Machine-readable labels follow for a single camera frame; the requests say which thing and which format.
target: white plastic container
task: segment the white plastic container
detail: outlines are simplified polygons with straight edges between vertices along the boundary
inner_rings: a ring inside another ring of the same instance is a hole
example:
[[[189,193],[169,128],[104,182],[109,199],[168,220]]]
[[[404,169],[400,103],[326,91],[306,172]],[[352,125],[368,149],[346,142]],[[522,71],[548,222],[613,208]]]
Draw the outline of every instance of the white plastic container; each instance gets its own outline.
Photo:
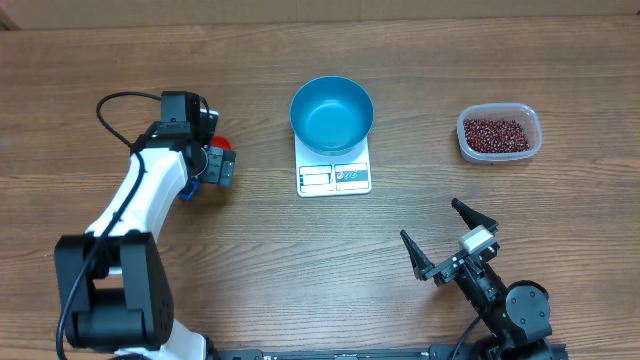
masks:
[[[469,147],[464,134],[464,119],[515,120],[522,125],[529,140],[529,150],[512,153],[479,153]],[[542,146],[542,128],[533,109],[520,103],[493,103],[468,107],[458,118],[458,144],[462,157],[475,164],[496,164],[522,160],[535,155]]]

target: dark red beads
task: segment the dark red beads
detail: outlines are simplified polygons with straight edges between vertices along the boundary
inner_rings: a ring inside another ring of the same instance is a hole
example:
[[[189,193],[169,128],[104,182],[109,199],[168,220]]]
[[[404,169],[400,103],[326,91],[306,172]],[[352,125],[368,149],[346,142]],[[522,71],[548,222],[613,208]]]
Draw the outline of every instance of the dark red beads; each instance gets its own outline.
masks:
[[[464,119],[467,144],[480,153],[508,153],[529,150],[524,129],[515,120]]]

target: blue bowl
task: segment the blue bowl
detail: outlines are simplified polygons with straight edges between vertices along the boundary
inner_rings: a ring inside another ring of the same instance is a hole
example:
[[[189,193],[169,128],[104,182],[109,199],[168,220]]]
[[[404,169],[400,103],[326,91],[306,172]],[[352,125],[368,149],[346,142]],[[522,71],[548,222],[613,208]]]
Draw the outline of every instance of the blue bowl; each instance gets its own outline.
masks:
[[[291,127],[311,150],[342,155],[366,139],[373,127],[373,102],[355,81],[324,76],[305,84],[291,102]]]

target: wooden table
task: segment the wooden table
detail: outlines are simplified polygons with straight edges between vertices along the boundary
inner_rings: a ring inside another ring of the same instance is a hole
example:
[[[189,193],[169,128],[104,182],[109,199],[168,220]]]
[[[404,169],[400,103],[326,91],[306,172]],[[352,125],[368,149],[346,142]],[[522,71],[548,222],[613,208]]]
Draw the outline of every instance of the wooden table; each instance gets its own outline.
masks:
[[[369,195],[296,194],[289,103],[325,74],[375,103]],[[638,17],[4,32],[0,84],[0,358],[55,356],[54,245],[129,166],[96,102],[167,89],[206,96],[238,152],[234,187],[176,201],[159,242],[177,317],[219,348],[454,342],[473,309],[455,285],[413,278],[398,232],[445,259],[466,232],[456,196],[500,222],[504,282],[548,289],[551,340],[572,359],[640,356]],[[498,101],[537,110],[542,150],[466,163],[458,114]],[[158,116],[146,99],[105,109],[129,139]]]

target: white scale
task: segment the white scale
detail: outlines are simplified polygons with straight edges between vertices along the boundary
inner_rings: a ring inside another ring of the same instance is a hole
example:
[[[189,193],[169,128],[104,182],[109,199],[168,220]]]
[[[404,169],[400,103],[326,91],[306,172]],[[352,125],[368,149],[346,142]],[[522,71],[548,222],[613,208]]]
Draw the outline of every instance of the white scale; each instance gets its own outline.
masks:
[[[320,155],[294,135],[296,184],[301,197],[368,194],[371,191],[369,144],[364,139],[343,155]]]

